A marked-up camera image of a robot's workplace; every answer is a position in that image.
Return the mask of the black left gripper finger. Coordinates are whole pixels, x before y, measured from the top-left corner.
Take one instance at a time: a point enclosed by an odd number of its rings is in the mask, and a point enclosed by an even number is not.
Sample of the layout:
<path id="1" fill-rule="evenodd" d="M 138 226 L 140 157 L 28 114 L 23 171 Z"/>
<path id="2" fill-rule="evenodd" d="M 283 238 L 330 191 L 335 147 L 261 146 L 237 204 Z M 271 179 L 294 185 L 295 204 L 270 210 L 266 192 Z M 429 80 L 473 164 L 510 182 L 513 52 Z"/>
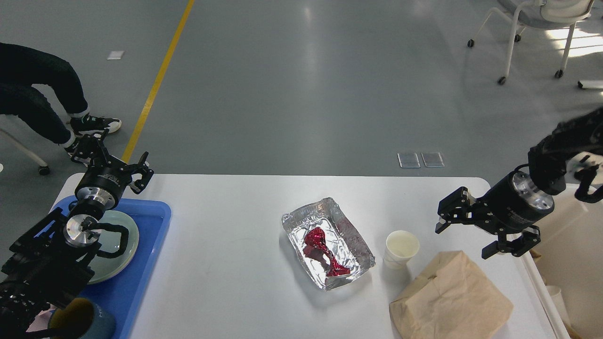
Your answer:
<path id="1" fill-rule="evenodd" d="M 144 152 L 138 163 L 126 164 L 120 167 L 123 186 L 128 186 L 135 194 L 142 193 L 154 175 L 154 171 L 147 163 L 148 156 L 149 152 Z"/>
<path id="2" fill-rule="evenodd" d="M 71 161 L 81 163 L 85 167 L 114 168 L 118 167 L 118 159 L 112 156 L 104 145 L 108 129 L 78 139 L 71 152 Z"/>

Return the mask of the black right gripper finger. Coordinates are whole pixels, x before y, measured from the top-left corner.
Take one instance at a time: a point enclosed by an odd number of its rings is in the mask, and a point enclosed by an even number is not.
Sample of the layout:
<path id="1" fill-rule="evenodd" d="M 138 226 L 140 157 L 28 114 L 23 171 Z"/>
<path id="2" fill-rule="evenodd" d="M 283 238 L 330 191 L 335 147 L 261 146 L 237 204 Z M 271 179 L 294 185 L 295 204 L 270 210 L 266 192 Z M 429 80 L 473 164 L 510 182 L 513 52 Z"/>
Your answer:
<path id="1" fill-rule="evenodd" d="M 484 205 L 483 199 L 475 198 L 465 186 L 443 198 L 437 214 L 440 219 L 435 226 L 436 234 L 456 224 L 475 225 L 489 234 L 493 233 L 491 210 Z"/>
<path id="2" fill-rule="evenodd" d="M 482 259 L 489 259 L 497 253 L 511 253 L 515 257 L 524 255 L 541 241 L 540 228 L 538 226 L 527 227 L 515 240 L 509 241 L 504 229 L 495 232 L 497 240 L 484 247 L 481 251 Z"/>

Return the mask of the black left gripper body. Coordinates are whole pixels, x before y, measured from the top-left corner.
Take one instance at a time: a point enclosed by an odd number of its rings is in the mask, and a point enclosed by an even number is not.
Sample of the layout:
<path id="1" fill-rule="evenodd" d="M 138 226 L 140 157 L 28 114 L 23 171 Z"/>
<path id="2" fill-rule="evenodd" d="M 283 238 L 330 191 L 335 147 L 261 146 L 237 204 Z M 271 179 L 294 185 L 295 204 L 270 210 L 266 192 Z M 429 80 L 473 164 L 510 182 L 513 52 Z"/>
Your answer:
<path id="1" fill-rule="evenodd" d="M 132 177 L 118 167 L 88 167 L 82 176 L 74 194 L 78 200 L 91 198 L 101 203 L 106 210 L 118 206 L 125 189 L 132 182 Z"/>

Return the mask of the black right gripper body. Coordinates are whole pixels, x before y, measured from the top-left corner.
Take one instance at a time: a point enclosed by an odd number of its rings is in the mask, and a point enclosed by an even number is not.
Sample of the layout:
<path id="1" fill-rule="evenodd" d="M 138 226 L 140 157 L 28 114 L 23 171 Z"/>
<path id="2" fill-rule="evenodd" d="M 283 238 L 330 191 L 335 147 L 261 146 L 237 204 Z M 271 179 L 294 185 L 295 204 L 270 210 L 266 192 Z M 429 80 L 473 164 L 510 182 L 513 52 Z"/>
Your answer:
<path id="1" fill-rule="evenodd" d="M 555 202 L 529 174 L 512 171 L 471 206 L 472 225 L 489 234 L 518 234 L 551 214 Z"/>

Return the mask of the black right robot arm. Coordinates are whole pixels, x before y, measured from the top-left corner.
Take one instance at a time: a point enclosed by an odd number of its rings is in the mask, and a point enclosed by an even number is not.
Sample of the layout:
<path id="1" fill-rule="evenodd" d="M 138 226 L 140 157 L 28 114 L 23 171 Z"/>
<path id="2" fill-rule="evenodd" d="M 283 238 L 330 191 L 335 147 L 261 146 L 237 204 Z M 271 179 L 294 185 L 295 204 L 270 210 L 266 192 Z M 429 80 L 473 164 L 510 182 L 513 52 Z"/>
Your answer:
<path id="1" fill-rule="evenodd" d="M 595 203 L 602 199 L 602 110 L 560 122 L 550 135 L 528 152 L 523 171 L 519 165 L 475 198 L 467 187 L 459 187 L 439 202 L 440 217 L 435 232 L 440 234 L 450 225 L 474 225 L 497 240 L 481 251 L 483 259 L 498 253 L 519 257 L 540 241 L 536 222 L 551 214 L 554 196 L 566 189 L 566 175 L 579 181 L 575 198 Z"/>

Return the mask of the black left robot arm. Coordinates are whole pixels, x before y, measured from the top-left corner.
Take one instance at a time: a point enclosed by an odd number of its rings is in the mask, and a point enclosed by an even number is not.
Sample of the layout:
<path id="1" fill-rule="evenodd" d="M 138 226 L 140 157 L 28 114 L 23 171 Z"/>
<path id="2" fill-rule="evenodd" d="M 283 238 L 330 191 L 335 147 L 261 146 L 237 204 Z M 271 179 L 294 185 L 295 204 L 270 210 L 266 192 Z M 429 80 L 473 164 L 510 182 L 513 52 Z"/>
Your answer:
<path id="1" fill-rule="evenodd" d="M 89 266 L 94 258 L 114 259 L 125 253 L 129 230 L 100 220 L 118 206 L 128 187 L 136 194 L 144 191 L 154 171 L 147 163 L 148 152 L 132 164 L 112 156 L 103 143 L 106 135 L 103 131 L 81 137 L 71 153 L 71 160 L 87 170 L 69 212 L 52 210 L 9 247 L 13 255 L 1 268 L 7 275 L 1 283 L 3 339 L 74 338 L 81 326 L 34 332 L 28 328 L 41 311 L 65 308 L 80 294 L 94 275 Z"/>

